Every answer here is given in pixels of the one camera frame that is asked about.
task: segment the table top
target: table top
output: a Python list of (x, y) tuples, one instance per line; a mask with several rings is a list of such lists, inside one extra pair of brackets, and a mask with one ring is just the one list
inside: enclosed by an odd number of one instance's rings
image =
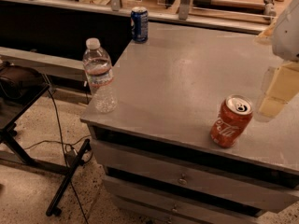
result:
[(19, 100), (0, 98), (0, 132), (9, 128), (48, 88), (47, 84), (34, 86)]
[(298, 97), (268, 123), (253, 119), (234, 147), (218, 147), (209, 135), (227, 96), (255, 104), (266, 70), (282, 63), (254, 38), (150, 22), (149, 40), (131, 42), (113, 67), (116, 110), (100, 114), (92, 100), (81, 120), (299, 175)]

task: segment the drawer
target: drawer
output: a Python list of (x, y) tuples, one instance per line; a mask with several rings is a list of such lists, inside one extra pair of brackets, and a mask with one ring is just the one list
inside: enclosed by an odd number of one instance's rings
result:
[(156, 153), (92, 140), (100, 164), (272, 212), (297, 202), (286, 188)]
[(117, 196), (112, 197), (112, 202), (119, 208), (132, 211), (147, 217), (152, 217), (156, 220), (165, 222), (166, 224), (208, 224), (202, 221), (190, 220), (184, 217), (177, 217), (161, 209), (149, 207), (146, 205), (140, 205), (139, 203), (131, 202)]
[(136, 183), (105, 176), (104, 185), (113, 195), (157, 207), (173, 215), (181, 215), (196, 220), (217, 224), (252, 224), (254, 217), (247, 217), (232, 211), (194, 200), (179, 197), (168, 192), (152, 189)]

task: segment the speckled floor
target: speckled floor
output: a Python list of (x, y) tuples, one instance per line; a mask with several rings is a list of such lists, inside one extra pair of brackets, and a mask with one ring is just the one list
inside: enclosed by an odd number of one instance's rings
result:
[[(54, 98), (59, 112), (65, 143), (74, 144), (89, 135), (85, 124), (79, 120), (86, 103), (85, 94), (57, 90)], [(22, 147), (29, 147), (42, 140), (60, 141), (54, 105), (46, 96), (41, 97), (17, 121), (17, 141)], [(83, 141), (75, 145), (79, 150)], [(7, 150), (5, 145), (0, 149)], [(27, 152), (34, 158), (64, 164), (60, 144), (42, 143)], [(84, 160), (91, 153), (84, 155)], [(0, 161), (0, 223), (44, 224), (44, 223), (86, 223), (81, 214), (74, 191), (68, 187), (59, 203), (62, 213), (59, 217), (47, 217), (46, 211), (56, 189), (63, 180), (61, 175), (28, 168), (7, 166)], [(148, 217), (120, 210), (116, 207), (102, 184), (103, 168), (94, 157), (84, 166), (79, 166), (72, 183), (90, 224), (150, 224)], [(266, 213), (258, 219), (261, 224), (299, 223), (299, 203), (290, 206), (278, 215)]]

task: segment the black drawer trim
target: black drawer trim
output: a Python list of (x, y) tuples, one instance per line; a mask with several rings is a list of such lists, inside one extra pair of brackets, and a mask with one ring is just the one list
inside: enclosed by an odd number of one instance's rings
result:
[(261, 211), (259, 208), (255, 208), (252, 206), (244, 205), (241, 203), (232, 202), (229, 200), (225, 200), (223, 198), (215, 197), (212, 195), (208, 195), (202, 192), (194, 191), (191, 189), (185, 189), (179, 186), (175, 186), (172, 184), (164, 183), (155, 179), (151, 179), (148, 177), (144, 177), (141, 175), (134, 175), (128, 172), (124, 172), (118, 169), (107, 167), (108, 175), (111, 177), (115, 177), (124, 181), (134, 182), (139, 185), (143, 185), (152, 189), (158, 189), (161, 191), (169, 192), (171, 194), (188, 198), (191, 200), (195, 200), (200, 203), (206, 203), (209, 205), (214, 205), (219, 208), (223, 208), (226, 210), (234, 211), (243, 215), (256, 217), (256, 215)]
[(126, 133), (119, 133), (93, 126), (96, 138), (102, 141), (133, 147), (166, 157), (193, 162), (199, 165), (223, 170), (227, 173), (252, 177), (268, 183), (277, 184), (294, 189), (299, 185), (299, 176), (273, 170), (271, 168), (254, 165), (252, 163), (232, 160), (222, 156), (179, 147), (173, 144), (136, 137)]

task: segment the coca-cola can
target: coca-cola can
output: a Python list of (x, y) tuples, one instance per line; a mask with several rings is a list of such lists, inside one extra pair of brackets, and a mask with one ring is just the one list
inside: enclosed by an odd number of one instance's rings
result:
[(230, 95), (221, 104), (218, 119), (211, 129), (213, 141), (221, 147), (231, 147), (243, 133), (253, 116), (252, 102), (241, 95)]

